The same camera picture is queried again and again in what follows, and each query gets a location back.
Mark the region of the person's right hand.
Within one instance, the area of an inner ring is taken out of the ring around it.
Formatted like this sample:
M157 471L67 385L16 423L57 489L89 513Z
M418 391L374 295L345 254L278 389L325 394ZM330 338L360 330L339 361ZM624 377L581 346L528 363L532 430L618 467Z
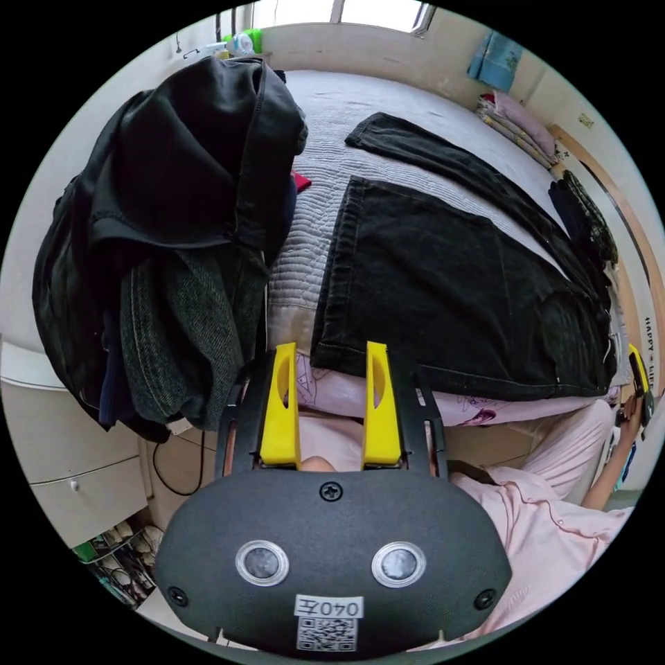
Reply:
M619 427L624 438L634 440L641 428L641 413L644 397L632 394L623 404Z

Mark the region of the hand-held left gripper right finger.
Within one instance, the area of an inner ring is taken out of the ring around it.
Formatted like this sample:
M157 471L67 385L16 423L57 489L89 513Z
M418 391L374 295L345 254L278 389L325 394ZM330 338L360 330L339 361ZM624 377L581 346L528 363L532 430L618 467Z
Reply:
M397 466L402 446L387 346L366 345L366 406L362 466Z

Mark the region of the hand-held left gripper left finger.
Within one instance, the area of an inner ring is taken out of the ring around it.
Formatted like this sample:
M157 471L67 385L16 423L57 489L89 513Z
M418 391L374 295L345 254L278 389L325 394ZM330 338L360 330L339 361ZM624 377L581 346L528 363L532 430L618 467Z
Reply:
M299 403L296 389L296 344L275 349L269 375L260 459L265 466L299 466Z

